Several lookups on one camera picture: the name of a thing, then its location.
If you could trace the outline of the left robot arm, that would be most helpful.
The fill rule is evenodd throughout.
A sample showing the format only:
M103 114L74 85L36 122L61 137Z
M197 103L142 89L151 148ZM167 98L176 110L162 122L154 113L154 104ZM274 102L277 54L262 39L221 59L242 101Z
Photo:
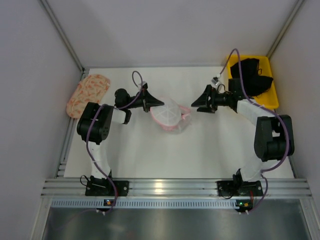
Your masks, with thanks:
M103 142L107 139L112 123L129 123L131 109L142 108L148 113L152 107L163 106L164 102L153 97L144 85L135 96L120 88L115 91L115 105L88 102L77 124L77 134L85 142L91 160L91 180L106 180L113 184L112 170Z

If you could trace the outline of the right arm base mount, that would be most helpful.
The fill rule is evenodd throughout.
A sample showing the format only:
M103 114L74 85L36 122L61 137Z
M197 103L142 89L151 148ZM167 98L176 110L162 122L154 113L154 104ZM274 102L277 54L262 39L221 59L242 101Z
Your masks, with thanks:
M218 196L225 199L232 197L262 197L263 189L260 181L235 183L233 180L217 182Z

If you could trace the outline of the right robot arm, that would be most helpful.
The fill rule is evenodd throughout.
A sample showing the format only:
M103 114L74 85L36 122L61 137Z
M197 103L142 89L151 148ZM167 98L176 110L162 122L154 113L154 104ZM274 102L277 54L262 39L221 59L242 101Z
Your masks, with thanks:
M243 92L239 78L229 79L228 90L219 92L222 84L215 77L191 106L198 112L213 114L218 107L229 107L255 126L255 157L233 175L235 185L259 181L261 174L277 169L295 151L292 119L289 115L259 105Z

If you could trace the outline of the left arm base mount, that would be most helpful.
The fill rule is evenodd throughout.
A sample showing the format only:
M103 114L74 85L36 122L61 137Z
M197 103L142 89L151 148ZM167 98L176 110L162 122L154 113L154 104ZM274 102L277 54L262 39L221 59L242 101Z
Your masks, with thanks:
M126 197L129 192L129 181L115 180L113 184L118 197ZM86 185L85 196L89 197L114 197L116 195L113 185L108 179L93 178Z

